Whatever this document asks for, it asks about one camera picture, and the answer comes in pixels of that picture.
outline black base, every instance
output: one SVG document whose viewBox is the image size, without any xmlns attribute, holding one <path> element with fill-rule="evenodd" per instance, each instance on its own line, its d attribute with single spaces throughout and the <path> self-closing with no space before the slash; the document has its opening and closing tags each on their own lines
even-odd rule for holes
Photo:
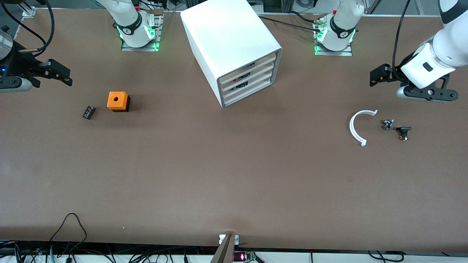
<svg viewBox="0 0 468 263">
<path fill-rule="evenodd" d="M 128 112 L 130 110 L 130 96 L 127 99 L 127 105 L 124 110 L 112 110 L 113 112 Z"/>
</svg>

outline black connector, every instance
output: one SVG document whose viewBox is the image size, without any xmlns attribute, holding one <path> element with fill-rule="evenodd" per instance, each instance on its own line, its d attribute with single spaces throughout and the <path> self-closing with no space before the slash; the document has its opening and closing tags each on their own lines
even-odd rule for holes
<svg viewBox="0 0 468 263">
<path fill-rule="evenodd" d="M 402 141 L 407 141 L 408 140 L 408 131 L 411 130 L 411 127 L 400 126 L 396 130 L 400 132 L 400 140 L 402 140 Z"/>
</svg>

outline small metal part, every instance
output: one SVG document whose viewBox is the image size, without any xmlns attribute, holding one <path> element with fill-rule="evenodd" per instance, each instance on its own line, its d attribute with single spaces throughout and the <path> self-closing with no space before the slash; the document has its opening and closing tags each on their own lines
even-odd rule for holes
<svg viewBox="0 0 468 263">
<path fill-rule="evenodd" d="M 400 132 L 400 140 L 402 141 L 408 140 L 408 131 L 411 130 L 411 127 L 399 126 L 396 130 Z"/>
<path fill-rule="evenodd" d="M 390 130 L 390 127 L 392 127 L 392 124 L 395 120 L 394 119 L 388 119 L 388 120 L 383 120 L 383 129 L 388 131 Z"/>
<path fill-rule="evenodd" d="M 88 106 L 86 108 L 85 113 L 83 113 L 83 118 L 90 120 L 95 111 L 96 111 L 96 107 Z"/>
<path fill-rule="evenodd" d="M 221 243 L 223 242 L 224 238 L 226 237 L 225 234 L 220 234 L 219 235 L 219 244 L 221 245 Z M 235 235 L 235 245 L 238 246 L 239 245 L 239 235 Z"/>
</svg>

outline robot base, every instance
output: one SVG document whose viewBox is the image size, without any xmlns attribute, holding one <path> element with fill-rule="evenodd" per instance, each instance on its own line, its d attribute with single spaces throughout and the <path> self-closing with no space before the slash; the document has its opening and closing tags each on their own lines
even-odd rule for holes
<svg viewBox="0 0 468 263">
<path fill-rule="evenodd" d="M 327 34 L 327 31 L 328 31 L 326 17 L 320 18 L 318 20 L 318 23 L 317 24 L 314 23 L 312 27 L 314 29 L 320 30 L 320 32 L 314 31 L 314 54 L 315 55 L 347 56 L 347 57 L 352 56 L 351 41 L 352 41 L 353 36 L 350 36 L 350 40 L 346 40 L 348 42 L 348 45 L 346 46 L 346 48 L 340 51 L 333 51 L 333 50 L 327 49 L 321 42 L 321 40 L 325 38 L 325 35 Z"/>
<path fill-rule="evenodd" d="M 164 14 L 162 15 L 154 15 L 154 26 L 155 29 L 148 30 L 149 34 L 153 34 L 155 37 L 151 41 L 148 42 L 148 44 L 139 47 L 139 48 L 133 48 L 127 45 L 124 41 L 122 41 L 122 51 L 148 51 L 148 52 L 154 52 L 154 51 L 159 51 L 159 43 L 161 41 L 161 33 L 162 33 L 162 24 L 164 22 Z"/>
</svg>

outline metal mounting plate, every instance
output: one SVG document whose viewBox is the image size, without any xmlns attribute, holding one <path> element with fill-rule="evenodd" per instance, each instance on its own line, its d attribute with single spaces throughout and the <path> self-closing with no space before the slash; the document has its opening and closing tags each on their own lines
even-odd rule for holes
<svg viewBox="0 0 468 263">
<path fill-rule="evenodd" d="M 148 44 L 139 47 L 139 48 L 134 48 L 130 47 L 127 45 L 124 41 L 122 41 L 122 51 L 146 51 L 146 52 L 154 52 L 154 51 L 159 51 L 159 43 L 161 41 L 161 33 L 162 33 L 162 24 L 164 23 L 164 14 L 162 15 L 154 15 L 154 25 L 156 26 L 156 29 L 154 30 L 154 33 L 156 37 L 148 42 Z"/>
</svg>

